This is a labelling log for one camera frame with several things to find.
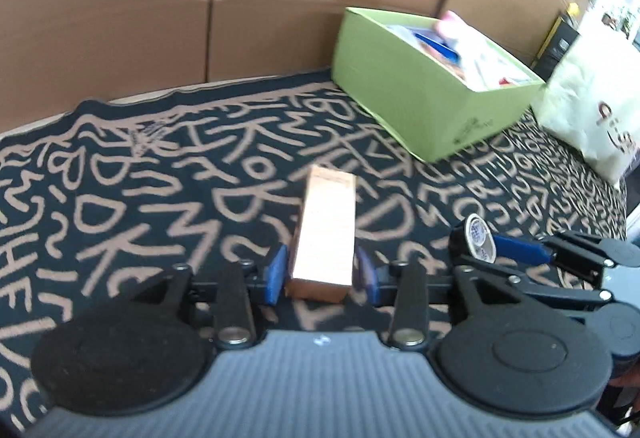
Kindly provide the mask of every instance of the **gray gripper base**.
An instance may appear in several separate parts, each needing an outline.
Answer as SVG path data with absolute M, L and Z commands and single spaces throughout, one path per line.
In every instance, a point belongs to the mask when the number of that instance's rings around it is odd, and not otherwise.
M 225 352 L 188 394 L 147 413 L 54 408 L 28 438 L 613 438 L 590 412 L 517 421 L 455 397 L 419 354 L 373 332 L 269 332 Z

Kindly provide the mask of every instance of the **person's hand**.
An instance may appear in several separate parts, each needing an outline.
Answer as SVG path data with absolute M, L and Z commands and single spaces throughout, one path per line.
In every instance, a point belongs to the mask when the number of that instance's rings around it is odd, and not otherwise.
M 609 385 L 616 388 L 640 388 L 640 363 L 627 371 L 624 375 L 614 378 Z M 634 412 L 640 411 L 640 394 L 634 400 Z

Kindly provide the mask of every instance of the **green box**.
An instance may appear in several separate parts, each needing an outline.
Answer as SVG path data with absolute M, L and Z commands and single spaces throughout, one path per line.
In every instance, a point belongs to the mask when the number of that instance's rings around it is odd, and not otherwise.
M 526 85 L 474 92 L 433 58 L 384 25 L 431 28 L 437 20 L 347 8 L 334 54 L 334 82 L 415 157 L 435 161 L 516 122 L 544 81 L 493 41 L 530 76 Z

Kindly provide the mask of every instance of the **black and yellow object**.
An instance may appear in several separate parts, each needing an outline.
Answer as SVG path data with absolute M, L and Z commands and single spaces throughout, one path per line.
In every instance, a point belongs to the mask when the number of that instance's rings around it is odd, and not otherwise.
M 579 12 L 577 4 L 570 4 L 569 8 L 558 16 L 531 65 L 531 69 L 545 81 L 548 81 L 564 54 L 579 36 L 574 19 Z

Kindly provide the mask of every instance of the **white bag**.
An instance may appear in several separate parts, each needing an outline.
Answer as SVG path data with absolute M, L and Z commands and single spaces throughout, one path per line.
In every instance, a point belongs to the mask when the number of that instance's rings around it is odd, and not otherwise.
M 640 139 L 640 53 L 620 32 L 578 38 L 532 104 L 538 123 L 616 184 Z

